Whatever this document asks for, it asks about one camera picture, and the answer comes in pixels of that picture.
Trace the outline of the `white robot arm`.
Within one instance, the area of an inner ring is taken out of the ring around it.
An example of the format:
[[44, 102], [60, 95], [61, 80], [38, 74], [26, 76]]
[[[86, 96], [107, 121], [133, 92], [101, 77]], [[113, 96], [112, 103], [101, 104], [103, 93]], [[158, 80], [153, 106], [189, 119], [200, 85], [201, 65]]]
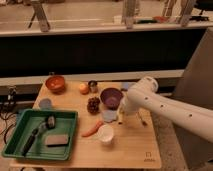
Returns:
[[157, 94], [158, 83], [149, 76], [133, 84], [120, 102], [121, 111], [134, 114], [144, 108], [213, 143], [213, 110]]

